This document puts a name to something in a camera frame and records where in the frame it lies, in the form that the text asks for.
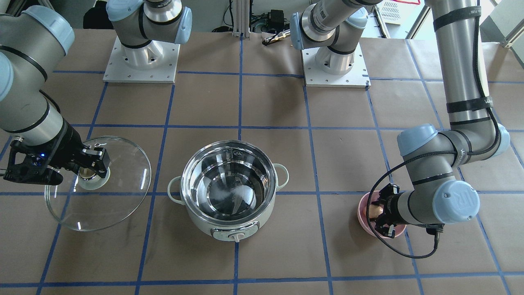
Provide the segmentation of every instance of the pink bowl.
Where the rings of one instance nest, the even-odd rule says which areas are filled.
[[[374,191],[373,192],[373,196],[371,198],[371,201],[376,201],[378,200],[378,192],[379,191]],[[374,236],[375,237],[375,234],[373,234],[373,232],[371,231],[371,229],[369,228],[369,226],[367,226],[367,220],[366,220],[366,205],[367,205],[367,198],[369,196],[369,193],[365,194],[360,202],[358,202],[358,212],[357,212],[357,216],[358,216],[358,222],[361,224],[362,228],[370,235]],[[402,235],[404,233],[404,230],[406,230],[406,225],[405,224],[400,224],[400,225],[397,225],[395,226],[395,237],[398,237],[400,235]]]

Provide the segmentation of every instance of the blue joint cap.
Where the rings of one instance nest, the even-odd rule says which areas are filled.
[[[189,7],[184,7],[180,24],[178,25],[177,36],[174,39],[175,44],[186,44],[191,36],[191,27],[193,26],[193,12]]]
[[[435,126],[431,124],[424,124],[401,132],[397,136],[398,149],[400,155],[408,155],[418,148],[422,147],[437,134]]]
[[[109,0],[105,10],[109,20],[117,22],[133,14],[143,2],[143,0]]]
[[[291,22],[289,23],[289,29],[291,32],[291,43],[297,50],[304,50],[304,42],[302,40],[302,30],[300,29],[300,14],[298,12],[291,15]]]
[[[9,93],[14,75],[11,61],[0,52],[0,101],[4,100]]]
[[[446,224],[468,221],[477,215],[480,207],[477,191],[460,180],[446,181],[433,196],[433,213]]]
[[[363,30],[366,28],[368,18],[369,15],[367,13],[367,10],[364,7],[361,7],[359,10],[357,10],[355,13],[353,13],[346,19],[346,23],[357,29]]]
[[[496,157],[504,153],[509,148],[509,132],[506,130],[506,127],[501,124],[498,125],[498,129],[500,131],[500,144],[497,148],[497,151],[491,157]]]
[[[74,32],[65,18],[53,9],[39,5],[33,5],[22,13],[30,15],[50,31],[67,54],[74,41]]]

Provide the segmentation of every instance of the white mounting plate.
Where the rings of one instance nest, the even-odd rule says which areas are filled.
[[[302,50],[302,63],[304,65],[304,80],[306,86],[364,88],[371,85],[360,44],[358,44],[355,49],[353,68],[343,76],[326,73],[316,65],[315,55],[318,50],[318,48]]]
[[[165,64],[159,65],[154,69],[138,70],[127,65],[124,60],[122,44],[116,37],[103,80],[117,83],[174,83],[180,44],[158,43],[162,45]]]

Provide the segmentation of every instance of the stainless steel pot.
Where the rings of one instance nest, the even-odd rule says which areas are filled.
[[[286,181],[278,184],[275,168]],[[180,181],[180,200],[170,191]],[[219,141],[197,151],[181,176],[168,184],[169,198],[187,207],[189,216],[204,233],[223,241],[240,241],[266,223],[276,192],[289,181],[288,170],[272,164],[252,144],[238,140]]]

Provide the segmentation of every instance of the table surface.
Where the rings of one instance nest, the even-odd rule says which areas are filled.
[[[43,188],[2,182],[0,294],[520,294],[524,288],[524,70],[483,44],[490,94],[511,134],[502,155],[456,171],[476,188],[472,221],[446,225],[436,254],[401,257],[365,233],[361,196],[402,161],[396,136],[448,129],[436,44],[362,39],[368,89],[304,86],[300,52],[261,35],[194,33],[174,85],[102,81],[115,33],[76,30],[44,91],[83,138],[121,136],[147,153],[145,201],[111,228],[57,226]],[[167,198],[169,180],[206,144],[241,139],[285,165],[289,184],[267,224],[240,243],[200,232]],[[0,165],[6,166],[6,133]],[[393,174],[411,189],[406,170]],[[408,226],[392,244],[425,254],[432,237]]]

